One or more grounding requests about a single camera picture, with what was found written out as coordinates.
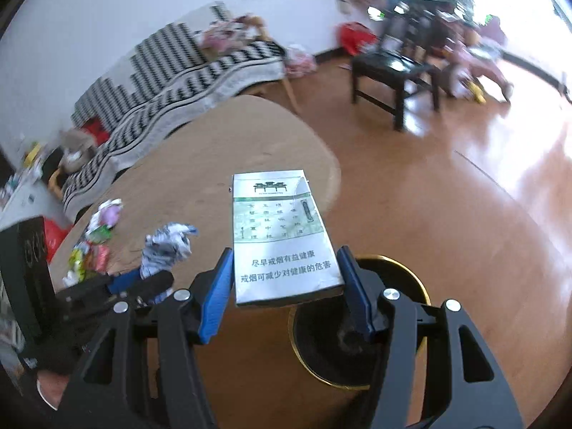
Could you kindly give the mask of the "patterned wrapper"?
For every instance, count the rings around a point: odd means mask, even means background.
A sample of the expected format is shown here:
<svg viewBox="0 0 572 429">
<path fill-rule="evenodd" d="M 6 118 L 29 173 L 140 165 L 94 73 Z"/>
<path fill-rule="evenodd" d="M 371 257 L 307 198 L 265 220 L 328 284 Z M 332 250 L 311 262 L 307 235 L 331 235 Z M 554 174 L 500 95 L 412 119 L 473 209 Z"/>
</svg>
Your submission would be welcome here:
<svg viewBox="0 0 572 429">
<path fill-rule="evenodd" d="M 169 223 L 146 235 L 140 263 L 140 277 L 145 280 L 162 270 L 171 271 L 180 261 L 192 254 L 190 236 L 196 236 L 196 227 L 181 223 Z"/>
</svg>

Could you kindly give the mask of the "green toy truck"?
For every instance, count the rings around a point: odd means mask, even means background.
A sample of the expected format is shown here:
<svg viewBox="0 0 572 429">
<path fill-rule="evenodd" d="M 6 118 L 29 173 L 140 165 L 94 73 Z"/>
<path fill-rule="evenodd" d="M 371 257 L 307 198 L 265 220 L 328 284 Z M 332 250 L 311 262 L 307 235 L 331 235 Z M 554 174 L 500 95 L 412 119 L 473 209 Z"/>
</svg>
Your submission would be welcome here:
<svg viewBox="0 0 572 429">
<path fill-rule="evenodd" d="M 93 231 L 89 231 L 85 238 L 93 245 L 106 243 L 112 237 L 112 231 L 107 226 L 99 226 Z"/>
</svg>

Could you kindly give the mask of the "green popcorn bag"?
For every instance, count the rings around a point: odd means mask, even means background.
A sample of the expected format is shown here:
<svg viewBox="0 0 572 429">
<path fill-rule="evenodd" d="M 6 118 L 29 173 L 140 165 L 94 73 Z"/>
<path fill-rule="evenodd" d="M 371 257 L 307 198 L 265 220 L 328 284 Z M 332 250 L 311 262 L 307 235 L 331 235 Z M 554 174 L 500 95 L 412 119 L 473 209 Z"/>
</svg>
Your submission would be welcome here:
<svg viewBox="0 0 572 429">
<path fill-rule="evenodd" d="M 67 278 L 77 283 L 82 282 L 86 272 L 86 251 L 81 247 L 72 250 L 68 260 Z"/>
</svg>

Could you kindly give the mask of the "white cigarette carton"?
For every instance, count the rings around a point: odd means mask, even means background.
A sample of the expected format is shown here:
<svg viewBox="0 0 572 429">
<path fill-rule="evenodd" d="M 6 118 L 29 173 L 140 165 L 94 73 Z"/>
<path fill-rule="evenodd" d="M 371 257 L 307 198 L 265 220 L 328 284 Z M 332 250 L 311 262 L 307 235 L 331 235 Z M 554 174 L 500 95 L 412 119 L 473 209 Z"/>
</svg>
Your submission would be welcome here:
<svg viewBox="0 0 572 429">
<path fill-rule="evenodd" d="M 236 304 L 285 306 L 342 293 L 335 250 L 305 172 L 233 176 Z"/>
</svg>

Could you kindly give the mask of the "black gold trash bin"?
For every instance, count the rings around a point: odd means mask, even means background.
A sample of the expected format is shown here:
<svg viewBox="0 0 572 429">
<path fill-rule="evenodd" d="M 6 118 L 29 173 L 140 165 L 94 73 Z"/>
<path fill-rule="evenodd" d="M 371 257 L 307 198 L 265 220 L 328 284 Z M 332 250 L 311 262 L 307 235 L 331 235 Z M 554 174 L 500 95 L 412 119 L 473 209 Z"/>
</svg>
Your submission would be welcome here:
<svg viewBox="0 0 572 429">
<path fill-rule="evenodd" d="M 429 305 L 429 292 L 419 277 L 399 261 L 363 255 L 357 264 L 376 273 L 386 287 Z M 342 296 L 322 298 L 291 309 L 288 321 L 292 348 L 309 374 L 333 388 L 367 390 L 375 368 L 375 350 L 353 328 Z"/>
</svg>

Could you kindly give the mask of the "red snack box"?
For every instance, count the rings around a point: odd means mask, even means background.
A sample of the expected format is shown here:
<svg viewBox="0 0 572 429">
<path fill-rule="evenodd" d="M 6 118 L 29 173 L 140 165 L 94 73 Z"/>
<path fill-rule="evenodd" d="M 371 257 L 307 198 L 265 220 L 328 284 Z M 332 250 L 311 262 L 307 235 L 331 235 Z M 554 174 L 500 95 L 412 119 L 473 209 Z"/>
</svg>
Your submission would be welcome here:
<svg viewBox="0 0 572 429">
<path fill-rule="evenodd" d="M 86 271 L 105 273 L 109 262 L 109 247 L 106 244 L 90 245 L 84 258 Z"/>
</svg>

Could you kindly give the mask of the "white paper piece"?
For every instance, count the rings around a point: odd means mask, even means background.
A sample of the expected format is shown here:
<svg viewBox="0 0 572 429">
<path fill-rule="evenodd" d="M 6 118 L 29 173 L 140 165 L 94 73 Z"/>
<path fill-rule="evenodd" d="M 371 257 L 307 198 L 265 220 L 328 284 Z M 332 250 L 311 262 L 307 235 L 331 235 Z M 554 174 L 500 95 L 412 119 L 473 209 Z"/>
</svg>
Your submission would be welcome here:
<svg viewBox="0 0 572 429">
<path fill-rule="evenodd" d="M 76 271 L 69 270 L 66 276 L 62 279 L 62 283 L 65 288 L 71 288 L 76 286 L 80 282 L 79 274 Z"/>
</svg>

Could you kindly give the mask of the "crumpled white tissue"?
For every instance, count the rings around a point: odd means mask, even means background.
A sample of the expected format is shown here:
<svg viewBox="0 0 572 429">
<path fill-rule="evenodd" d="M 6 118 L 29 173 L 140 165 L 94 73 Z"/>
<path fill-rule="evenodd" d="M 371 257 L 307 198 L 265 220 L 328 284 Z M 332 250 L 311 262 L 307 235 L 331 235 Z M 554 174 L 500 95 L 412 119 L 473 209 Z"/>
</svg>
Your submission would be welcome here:
<svg viewBox="0 0 572 429">
<path fill-rule="evenodd" d="M 97 211 L 91 216 L 86 233 L 89 235 L 89 233 L 101 227 L 113 228 L 119 221 L 122 208 L 123 202 L 121 198 L 108 199 L 106 202 L 102 202 Z"/>
</svg>

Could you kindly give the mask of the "red bear stool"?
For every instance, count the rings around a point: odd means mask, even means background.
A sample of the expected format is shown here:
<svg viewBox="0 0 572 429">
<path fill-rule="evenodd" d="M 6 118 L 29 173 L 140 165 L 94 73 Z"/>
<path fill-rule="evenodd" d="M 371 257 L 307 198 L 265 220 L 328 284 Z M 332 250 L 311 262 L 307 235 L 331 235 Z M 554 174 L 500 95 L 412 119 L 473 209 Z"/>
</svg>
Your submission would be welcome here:
<svg viewBox="0 0 572 429">
<path fill-rule="evenodd" d="M 52 219 L 44 219 L 44 231 L 45 231 L 45 244 L 48 253 L 46 254 L 46 259 L 51 262 L 54 255 L 56 254 L 59 246 L 66 238 L 67 234 L 71 230 L 71 226 L 62 228 L 57 225 L 56 221 Z"/>
</svg>

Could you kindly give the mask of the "white cabinet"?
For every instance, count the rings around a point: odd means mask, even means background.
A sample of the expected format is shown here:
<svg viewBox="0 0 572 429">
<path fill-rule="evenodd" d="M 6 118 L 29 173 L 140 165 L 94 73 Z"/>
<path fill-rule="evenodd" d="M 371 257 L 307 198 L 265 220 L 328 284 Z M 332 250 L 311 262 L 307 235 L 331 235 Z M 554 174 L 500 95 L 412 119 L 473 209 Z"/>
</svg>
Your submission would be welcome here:
<svg viewBox="0 0 572 429">
<path fill-rule="evenodd" d="M 42 168 L 32 165 L 19 175 L 19 184 L 12 193 L 1 202 L 1 229 L 5 230 L 16 223 L 38 216 L 48 218 L 59 226 L 69 228 L 72 222 L 65 216 L 63 203 L 42 181 Z"/>
</svg>

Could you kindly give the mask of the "brown teddy bear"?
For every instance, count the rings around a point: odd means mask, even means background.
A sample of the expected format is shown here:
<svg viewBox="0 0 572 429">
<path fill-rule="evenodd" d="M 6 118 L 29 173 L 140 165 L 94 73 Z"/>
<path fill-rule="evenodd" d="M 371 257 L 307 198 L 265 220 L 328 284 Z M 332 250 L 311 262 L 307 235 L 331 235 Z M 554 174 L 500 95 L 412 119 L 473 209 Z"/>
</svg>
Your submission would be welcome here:
<svg viewBox="0 0 572 429">
<path fill-rule="evenodd" d="M 63 150 L 59 167 L 67 173 L 78 172 L 95 156 L 97 151 L 97 142 L 93 135 L 82 129 L 60 131 L 59 143 Z"/>
</svg>

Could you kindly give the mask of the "red cushion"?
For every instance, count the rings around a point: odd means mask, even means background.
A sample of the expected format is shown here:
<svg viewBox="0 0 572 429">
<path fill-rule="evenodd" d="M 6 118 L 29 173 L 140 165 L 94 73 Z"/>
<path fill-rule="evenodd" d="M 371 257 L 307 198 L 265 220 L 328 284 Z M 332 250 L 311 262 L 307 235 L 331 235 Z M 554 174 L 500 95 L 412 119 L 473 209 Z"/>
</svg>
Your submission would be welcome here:
<svg viewBox="0 0 572 429">
<path fill-rule="evenodd" d="M 88 119 L 80 128 L 95 139 L 97 146 L 101 146 L 109 140 L 110 133 L 105 129 L 101 119 L 97 116 Z"/>
</svg>

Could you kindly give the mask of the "striped black white sofa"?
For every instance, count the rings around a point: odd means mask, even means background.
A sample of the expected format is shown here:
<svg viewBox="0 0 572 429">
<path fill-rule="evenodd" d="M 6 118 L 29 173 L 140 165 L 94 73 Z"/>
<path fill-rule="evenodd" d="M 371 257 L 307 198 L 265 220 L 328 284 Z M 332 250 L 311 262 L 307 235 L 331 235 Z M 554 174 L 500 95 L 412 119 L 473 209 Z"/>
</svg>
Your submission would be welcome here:
<svg viewBox="0 0 572 429">
<path fill-rule="evenodd" d="M 202 33 L 231 18 L 221 2 L 191 11 L 138 43 L 79 97 L 73 124 L 97 119 L 109 139 L 63 185 L 70 221 L 177 128 L 251 86 L 286 78 L 286 51 L 273 40 L 222 55 L 202 49 Z"/>
</svg>

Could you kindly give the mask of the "floral pillow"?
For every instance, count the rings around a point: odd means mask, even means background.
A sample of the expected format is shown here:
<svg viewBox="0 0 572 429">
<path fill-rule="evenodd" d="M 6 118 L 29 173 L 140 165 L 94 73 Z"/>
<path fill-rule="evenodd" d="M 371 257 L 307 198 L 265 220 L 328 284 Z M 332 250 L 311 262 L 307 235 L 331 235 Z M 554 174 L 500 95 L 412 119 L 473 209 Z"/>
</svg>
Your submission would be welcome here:
<svg viewBox="0 0 572 429">
<path fill-rule="evenodd" d="M 199 36 L 201 50 L 209 61 L 243 49 L 255 41 L 269 39 L 264 19 L 251 14 L 215 22 Z"/>
</svg>

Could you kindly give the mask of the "pink white plastic bag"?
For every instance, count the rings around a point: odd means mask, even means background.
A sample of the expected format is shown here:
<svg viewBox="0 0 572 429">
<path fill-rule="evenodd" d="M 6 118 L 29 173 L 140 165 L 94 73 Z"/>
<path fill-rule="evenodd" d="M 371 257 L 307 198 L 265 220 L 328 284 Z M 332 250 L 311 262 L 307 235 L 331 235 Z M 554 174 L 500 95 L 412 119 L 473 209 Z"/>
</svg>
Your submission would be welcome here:
<svg viewBox="0 0 572 429">
<path fill-rule="evenodd" d="M 290 79 L 299 79 L 317 71 L 317 63 L 314 55 L 299 44 L 287 46 L 285 66 L 287 76 Z"/>
</svg>

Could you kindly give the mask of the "yellow toy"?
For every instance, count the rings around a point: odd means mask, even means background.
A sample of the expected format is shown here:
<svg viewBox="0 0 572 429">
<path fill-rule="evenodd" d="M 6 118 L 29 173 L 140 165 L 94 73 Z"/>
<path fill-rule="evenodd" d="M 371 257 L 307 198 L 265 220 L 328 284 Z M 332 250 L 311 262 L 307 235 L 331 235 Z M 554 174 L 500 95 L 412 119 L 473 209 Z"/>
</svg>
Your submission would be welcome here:
<svg viewBox="0 0 572 429">
<path fill-rule="evenodd" d="M 486 103 L 483 89 L 476 82 L 473 82 L 473 80 L 469 80 L 466 83 L 466 88 L 471 93 L 475 102 L 477 102 L 480 105 L 484 105 Z"/>
</svg>

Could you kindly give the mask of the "red plastic bag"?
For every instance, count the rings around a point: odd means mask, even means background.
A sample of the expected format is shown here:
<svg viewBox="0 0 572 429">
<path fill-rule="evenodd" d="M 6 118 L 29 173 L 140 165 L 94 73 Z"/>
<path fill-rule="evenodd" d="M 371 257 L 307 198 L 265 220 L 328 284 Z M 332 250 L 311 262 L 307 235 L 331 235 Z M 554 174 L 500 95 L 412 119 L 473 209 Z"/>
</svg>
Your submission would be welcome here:
<svg viewBox="0 0 572 429">
<path fill-rule="evenodd" d="M 365 46 L 377 41 L 376 35 L 368 27 L 356 21 L 339 24 L 336 39 L 350 56 L 359 54 Z"/>
</svg>

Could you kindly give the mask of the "pink kids tricycle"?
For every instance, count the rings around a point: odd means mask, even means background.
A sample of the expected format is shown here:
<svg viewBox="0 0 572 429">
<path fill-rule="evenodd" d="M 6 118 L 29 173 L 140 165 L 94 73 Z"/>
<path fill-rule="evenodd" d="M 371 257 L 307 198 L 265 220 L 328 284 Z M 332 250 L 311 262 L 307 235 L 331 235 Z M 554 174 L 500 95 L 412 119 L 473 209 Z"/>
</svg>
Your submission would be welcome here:
<svg viewBox="0 0 572 429">
<path fill-rule="evenodd" d="M 448 15 L 444 19 L 447 38 L 443 46 L 447 66 L 441 73 L 441 86 L 450 98 L 467 98 L 477 95 L 470 86 L 483 91 L 480 79 L 496 84 L 506 102 L 511 100 L 514 86 L 497 65 L 502 45 L 495 39 L 483 38 L 480 28 Z"/>
</svg>

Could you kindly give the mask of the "black wooden chair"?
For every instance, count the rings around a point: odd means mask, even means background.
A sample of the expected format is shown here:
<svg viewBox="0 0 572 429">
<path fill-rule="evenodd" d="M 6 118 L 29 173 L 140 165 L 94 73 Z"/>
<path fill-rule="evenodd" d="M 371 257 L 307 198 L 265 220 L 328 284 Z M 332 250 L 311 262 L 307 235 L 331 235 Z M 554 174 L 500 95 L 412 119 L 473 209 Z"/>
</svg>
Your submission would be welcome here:
<svg viewBox="0 0 572 429">
<path fill-rule="evenodd" d="M 432 95 L 433 109 L 440 109 L 439 68 L 418 61 L 418 49 L 427 49 L 438 23 L 439 12 L 451 9 L 447 0 L 390 0 L 384 11 L 382 32 L 373 47 L 350 62 L 351 103 L 364 99 L 393 116 L 395 131 L 404 129 L 405 101 L 423 92 Z M 388 105 L 360 89 L 360 79 L 374 80 L 391 88 L 394 103 Z"/>
</svg>

